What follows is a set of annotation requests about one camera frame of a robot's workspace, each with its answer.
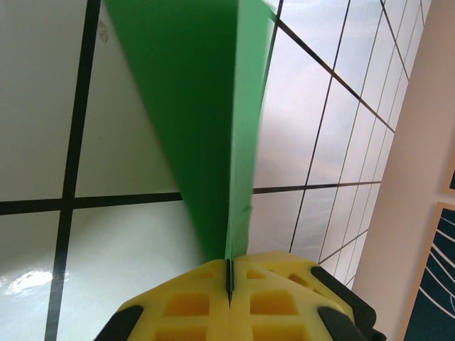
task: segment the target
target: green panel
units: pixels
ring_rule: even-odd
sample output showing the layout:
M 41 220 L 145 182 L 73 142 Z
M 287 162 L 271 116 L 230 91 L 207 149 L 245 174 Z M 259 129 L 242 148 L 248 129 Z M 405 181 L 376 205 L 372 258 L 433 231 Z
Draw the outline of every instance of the green panel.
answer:
M 237 2 L 106 5 L 202 248 L 208 259 L 223 258 Z
M 260 0 L 239 1 L 227 258 L 247 252 L 269 13 Z
M 260 0 L 106 5 L 207 258 L 244 254 L 267 7 Z

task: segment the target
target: yellow foam block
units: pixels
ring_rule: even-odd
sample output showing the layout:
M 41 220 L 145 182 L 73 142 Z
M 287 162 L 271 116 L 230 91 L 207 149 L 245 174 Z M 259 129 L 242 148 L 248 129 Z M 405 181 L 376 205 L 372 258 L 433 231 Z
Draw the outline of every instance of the yellow foam block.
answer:
M 333 341 L 321 307 L 359 333 L 351 307 L 311 274 L 316 263 L 269 252 L 231 264 L 208 262 L 127 301 L 96 341 Z

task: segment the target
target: square cutout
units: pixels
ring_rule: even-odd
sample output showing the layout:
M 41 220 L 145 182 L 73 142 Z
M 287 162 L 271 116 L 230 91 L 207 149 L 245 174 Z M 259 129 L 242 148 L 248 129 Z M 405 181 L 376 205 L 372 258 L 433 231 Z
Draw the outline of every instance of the square cutout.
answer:
M 297 315 L 294 297 L 285 290 L 254 293 L 250 300 L 253 315 Z
M 204 293 L 178 293 L 169 299 L 165 316 L 208 315 L 210 298 Z
M 258 325 L 253 327 L 253 341 L 307 341 L 308 337 L 301 326 Z

